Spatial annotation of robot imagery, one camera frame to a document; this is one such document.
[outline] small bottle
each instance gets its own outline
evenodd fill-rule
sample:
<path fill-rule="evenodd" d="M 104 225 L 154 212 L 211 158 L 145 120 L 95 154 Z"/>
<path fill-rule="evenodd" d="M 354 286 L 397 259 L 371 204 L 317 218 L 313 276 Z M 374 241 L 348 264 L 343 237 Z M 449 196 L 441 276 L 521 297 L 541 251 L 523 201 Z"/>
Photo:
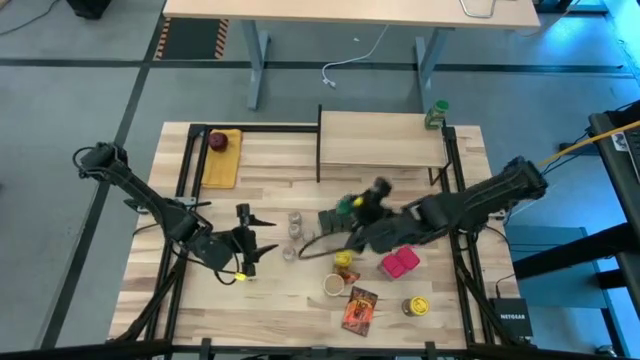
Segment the small bottle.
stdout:
<path fill-rule="evenodd" d="M 290 224 L 302 224 L 302 215 L 299 211 L 294 211 L 289 214 L 289 223 Z"/>
<path fill-rule="evenodd" d="M 293 246 L 285 246 L 284 249 L 282 249 L 282 257 L 286 260 L 286 261 L 293 261 L 296 259 L 296 249 Z"/>
<path fill-rule="evenodd" d="M 315 238 L 316 238 L 316 233 L 313 232 L 313 230 L 305 230 L 302 233 L 302 241 L 304 241 L 305 244 Z"/>
<path fill-rule="evenodd" d="M 289 237 L 298 240 L 302 236 L 302 228 L 298 224 L 289 225 Z"/>
<path fill-rule="evenodd" d="M 429 302 L 422 296 L 414 296 L 402 302 L 402 312 L 407 316 L 422 316 L 429 311 Z"/>
<path fill-rule="evenodd" d="M 424 117 L 425 129 L 433 130 L 441 128 L 444 124 L 445 113 L 447 110 L 449 110 L 449 103 L 447 101 L 436 101 Z"/>

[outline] pink box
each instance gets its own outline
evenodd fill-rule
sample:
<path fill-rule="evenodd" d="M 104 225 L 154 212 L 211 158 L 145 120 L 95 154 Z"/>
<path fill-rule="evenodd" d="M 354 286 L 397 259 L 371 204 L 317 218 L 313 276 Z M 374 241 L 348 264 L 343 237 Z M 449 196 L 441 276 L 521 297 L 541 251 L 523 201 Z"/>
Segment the pink box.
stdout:
<path fill-rule="evenodd" d="M 400 262 L 400 259 L 393 254 L 385 256 L 378 268 L 392 280 L 401 277 L 408 271 L 402 262 Z"/>
<path fill-rule="evenodd" d="M 411 250 L 410 246 L 405 246 L 396 252 L 396 258 L 407 268 L 409 272 L 420 264 L 420 258 Z"/>

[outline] wooden block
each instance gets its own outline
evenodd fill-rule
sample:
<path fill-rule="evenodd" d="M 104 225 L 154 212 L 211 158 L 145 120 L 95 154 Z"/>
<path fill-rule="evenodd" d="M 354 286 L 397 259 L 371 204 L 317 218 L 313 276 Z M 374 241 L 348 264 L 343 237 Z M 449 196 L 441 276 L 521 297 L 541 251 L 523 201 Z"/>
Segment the wooden block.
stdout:
<path fill-rule="evenodd" d="M 423 114 L 325 111 L 323 165 L 444 167 L 442 133 L 426 130 Z"/>

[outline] table leg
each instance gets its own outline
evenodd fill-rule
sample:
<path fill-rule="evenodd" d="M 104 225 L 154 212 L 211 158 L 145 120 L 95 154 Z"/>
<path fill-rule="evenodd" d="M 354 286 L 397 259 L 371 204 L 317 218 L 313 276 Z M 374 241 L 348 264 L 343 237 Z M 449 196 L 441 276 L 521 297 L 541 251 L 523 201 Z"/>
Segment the table leg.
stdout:
<path fill-rule="evenodd" d="M 619 252 L 637 250 L 635 233 L 631 225 L 624 223 L 515 261 L 513 270 L 516 278 L 522 280 Z"/>
<path fill-rule="evenodd" d="M 264 59 L 267 56 L 267 44 L 269 43 L 269 34 L 261 31 L 258 34 L 255 20 L 241 20 L 244 39 L 247 43 L 249 51 L 249 60 L 251 61 L 251 82 L 249 83 L 249 92 L 247 93 L 247 107 L 251 110 L 258 108 L 258 98 L 260 96 L 260 82 L 262 81 L 262 72 L 264 70 Z"/>
<path fill-rule="evenodd" d="M 422 110 L 426 113 L 431 107 L 431 103 L 427 100 L 427 91 L 431 88 L 431 73 L 436 67 L 440 52 L 447 40 L 447 35 L 453 31 L 453 28 L 435 28 L 429 43 L 425 45 L 425 39 L 422 36 L 416 37 L 416 59 L 418 61 L 418 88 L 420 89 L 420 100 L 422 101 Z"/>
<path fill-rule="evenodd" d="M 596 280 L 601 289 L 615 289 L 627 286 L 627 281 L 620 269 L 596 273 Z"/>

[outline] yellow cable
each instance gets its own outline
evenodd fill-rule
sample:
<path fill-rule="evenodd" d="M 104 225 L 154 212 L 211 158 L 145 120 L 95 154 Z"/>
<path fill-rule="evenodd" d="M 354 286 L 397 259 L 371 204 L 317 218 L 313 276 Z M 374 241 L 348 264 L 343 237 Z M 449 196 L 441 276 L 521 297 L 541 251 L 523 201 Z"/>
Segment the yellow cable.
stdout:
<path fill-rule="evenodd" d="M 581 141 L 581 142 L 579 142 L 579 143 L 577 143 L 575 145 L 569 146 L 568 148 L 566 148 L 566 149 L 564 149 L 564 150 L 562 150 L 562 151 L 560 151 L 560 152 L 548 157 L 546 160 L 538 163 L 538 166 L 539 167 L 545 166 L 548 163 L 552 162 L 553 160 L 555 160 L 555 159 L 557 159 L 557 158 L 559 158 L 559 157 L 561 157 L 563 155 L 566 155 L 566 154 L 572 152 L 575 149 L 579 149 L 579 148 L 581 148 L 581 147 L 583 147 L 583 146 L 585 146 L 587 144 L 591 144 L 591 143 L 596 142 L 598 140 L 602 140 L 602 139 L 604 139 L 606 137 L 609 137 L 609 136 L 611 136 L 611 135 L 613 135 L 615 133 L 627 131 L 629 129 L 633 129 L 633 128 L 638 127 L 638 126 L 640 126 L 640 120 L 638 120 L 636 122 L 633 122 L 633 123 L 631 123 L 629 125 L 621 126 L 621 127 L 617 128 L 617 129 L 613 129 L 611 131 L 607 131 L 604 134 L 600 134 L 600 135 L 594 136 L 592 138 L 583 140 L 583 141 Z"/>

